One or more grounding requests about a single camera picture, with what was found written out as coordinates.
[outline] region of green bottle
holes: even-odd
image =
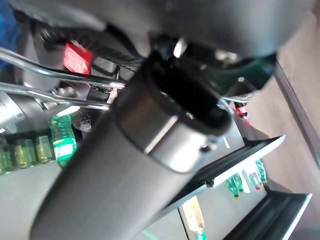
[[[243,193],[244,192],[244,187],[242,185],[242,179],[240,177],[240,174],[237,173],[237,174],[233,175],[233,177],[234,177],[234,180],[235,180],[235,184],[239,189],[239,192]]]
[[[11,151],[9,146],[0,148],[0,174],[9,173],[13,170],[14,166],[11,158]]]
[[[45,164],[54,160],[52,145],[48,136],[38,136],[35,139],[35,149],[40,163]]]
[[[234,177],[230,177],[227,181],[227,186],[228,186],[228,189],[229,191],[233,194],[233,196],[235,198],[238,198],[239,197],[239,189],[237,187],[237,184],[236,184],[236,180]]]
[[[257,189],[257,190],[261,189],[260,174],[258,172],[249,173],[248,178],[249,178],[250,182],[254,185],[255,189]]]
[[[268,181],[267,181],[267,173],[266,173],[266,170],[265,170],[265,167],[264,167],[264,163],[261,161],[261,159],[257,160],[255,162],[258,170],[259,170],[259,173],[260,173],[260,176],[261,176],[261,181],[263,183],[263,185],[267,185],[268,184]]]
[[[207,240],[207,236],[204,233],[204,230],[200,227],[198,232],[195,234],[196,240]]]
[[[49,122],[56,161],[64,168],[77,150],[77,142],[71,127],[70,115],[54,116]]]
[[[26,169],[33,165],[33,156],[26,139],[15,141],[14,146],[15,160],[19,168]]]
[[[36,155],[36,151],[35,151],[34,142],[31,139],[26,139],[25,145],[27,147],[27,150],[29,151],[32,166],[37,165],[38,161],[37,161],[37,155]]]

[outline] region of gray cylindrical tube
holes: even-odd
[[[208,136],[223,131],[188,117],[147,69],[130,80],[61,173],[31,240],[130,239],[208,157]]]

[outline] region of red label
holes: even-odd
[[[247,111],[247,108],[246,108],[245,106],[241,106],[241,107],[238,107],[238,108],[236,109],[236,112],[237,112],[239,115],[241,115],[241,114],[247,113],[248,111]]]
[[[63,65],[70,72],[89,75],[92,59],[92,53],[82,46],[72,42],[65,45]]]

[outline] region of black shelf edge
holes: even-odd
[[[311,197],[271,190],[224,240],[287,240]]]

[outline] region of metal pole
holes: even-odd
[[[27,95],[34,98],[55,102],[58,104],[71,104],[71,106],[79,106],[79,107],[88,108],[88,109],[108,110],[110,107],[109,104],[103,103],[103,102],[87,101],[87,100],[81,100],[81,99],[76,99],[71,97],[54,95],[52,93],[41,91],[32,87],[15,85],[15,84],[4,83],[4,82],[0,82],[0,91],[6,92],[9,94]]]
[[[274,78],[279,85],[282,94],[290,108],[290,111],[302,132],[304,140],[308,145],[310,152],[318,166],[320,168],[320,139],[312,126],[307,114],[301,106],[298,97],[292,88],[284,70],[281,68],[279,62],[276,62]]]
[[[125,87],[125,81],[118,80],[114,76],[101,77],[52,69],[30,61],[26,57],[3,47],[0,47],[0,59],[15,65],[16,67],[35,72],[37,74],[42,74],[50,78],[61,78],[69,82],[93,84],[96,86],[117,89],[122,89]]]

